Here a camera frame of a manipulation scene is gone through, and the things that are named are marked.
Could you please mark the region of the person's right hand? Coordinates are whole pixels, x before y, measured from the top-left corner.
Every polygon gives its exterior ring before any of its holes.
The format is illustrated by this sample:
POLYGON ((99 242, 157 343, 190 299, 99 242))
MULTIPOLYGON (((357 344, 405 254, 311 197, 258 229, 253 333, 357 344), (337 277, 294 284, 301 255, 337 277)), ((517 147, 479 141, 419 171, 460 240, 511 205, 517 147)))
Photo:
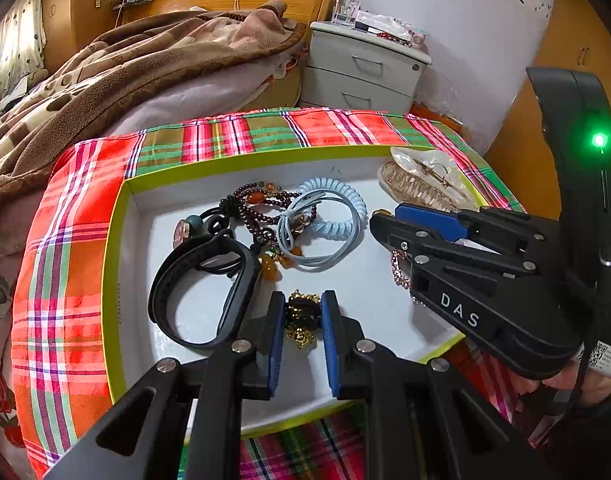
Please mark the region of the person's right hand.
MULTIPOLYGON (((543 380, 543 384, 557 390, 573 390, 577 383, 579 367, 572 363, 557 375, 543 380)), ((586 408, 600 404, 611 395, 611 378, 588 370, 580 386, 579 403, 586 408)))

